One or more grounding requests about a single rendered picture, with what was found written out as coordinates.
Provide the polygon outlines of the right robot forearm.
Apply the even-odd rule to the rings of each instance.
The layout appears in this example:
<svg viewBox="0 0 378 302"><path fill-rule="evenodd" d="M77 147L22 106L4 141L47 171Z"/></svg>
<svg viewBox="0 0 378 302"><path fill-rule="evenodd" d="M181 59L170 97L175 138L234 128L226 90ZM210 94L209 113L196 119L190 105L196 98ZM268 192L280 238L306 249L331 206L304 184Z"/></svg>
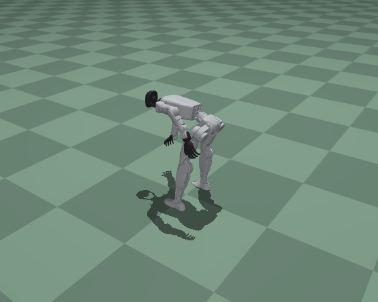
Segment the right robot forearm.
<svg viewBox="0 0 378 302"><path fill-rule="evenodd" d="M171 135L173 136L172 140L176 140L178 138L178 128L173 122L172 122Z"/></svg>

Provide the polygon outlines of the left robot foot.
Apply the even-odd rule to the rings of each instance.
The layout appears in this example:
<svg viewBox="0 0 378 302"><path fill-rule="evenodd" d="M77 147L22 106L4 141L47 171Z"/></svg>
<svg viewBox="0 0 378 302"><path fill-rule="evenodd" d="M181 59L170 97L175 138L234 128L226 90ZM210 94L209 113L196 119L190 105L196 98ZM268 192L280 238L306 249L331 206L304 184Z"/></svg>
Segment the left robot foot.
<svg viewBox="0 0 378 302"><path fill-rule="evenodd" d="M171 199L171 198L166 198L165 200L164 200L164 203L166 204L166 205L168 205L168 206L170 206L170 207L173 207L173 208L176 208L176 209L178 209L178 210L180 210L180 211L184 211L184 210L186 210L186 206L185 206L185 204L181 201L179 201L179 203L177 204L177 203L175 203L174 202L174 200L175 199Z"/></svg>

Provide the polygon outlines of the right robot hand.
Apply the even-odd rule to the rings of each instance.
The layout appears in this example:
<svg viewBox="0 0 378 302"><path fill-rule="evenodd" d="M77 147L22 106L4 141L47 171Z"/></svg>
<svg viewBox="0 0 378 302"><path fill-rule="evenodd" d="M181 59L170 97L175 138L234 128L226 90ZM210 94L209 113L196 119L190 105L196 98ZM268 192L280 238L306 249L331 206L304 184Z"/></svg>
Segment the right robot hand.
<svg viewBox="0 0 378 302"><path fill-rule="evenodd" d="M173 142L173 136L172 135L170 135L165 141L164 141L164 144L166 144L166 146L167 146L167 142L168 142L168 146L169 146L169 142L170 142L170 145L171 145L171 141ZM174 143L174 142L173 142Z"/></svg>

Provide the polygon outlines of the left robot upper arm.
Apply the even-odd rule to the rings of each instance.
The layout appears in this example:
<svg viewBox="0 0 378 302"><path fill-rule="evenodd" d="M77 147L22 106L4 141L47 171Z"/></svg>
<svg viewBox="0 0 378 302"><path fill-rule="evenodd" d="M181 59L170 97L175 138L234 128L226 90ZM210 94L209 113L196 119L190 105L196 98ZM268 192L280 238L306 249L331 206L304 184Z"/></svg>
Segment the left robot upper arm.
<svg viewBox="0 0 378 302"><path fill-rule="evenodd" d="M168 113L168 110L170 110L172 112L174 117L178 116L179 113L180 113L177 107L165 104L165 102L163 102L163 101L156 102L156 112L157 113Z"/></svg>

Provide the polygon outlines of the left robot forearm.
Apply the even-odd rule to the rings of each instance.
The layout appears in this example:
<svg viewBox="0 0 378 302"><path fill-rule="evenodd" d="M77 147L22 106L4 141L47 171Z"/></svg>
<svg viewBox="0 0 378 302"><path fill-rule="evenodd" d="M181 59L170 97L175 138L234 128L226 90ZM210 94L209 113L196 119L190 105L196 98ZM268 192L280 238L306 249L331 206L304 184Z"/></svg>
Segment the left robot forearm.
<svg viewBox="0 0 378 302"><path fill-rule="evenodd" d="M168 110L168 116L171 118L173 123L175 123L176 127L178 128L178 131L181 133L182 139L187 138L186 132L188 131L188 127L183 122L182 117L181 116L174 117L174 115L172 114L170 110Z"/></svg>

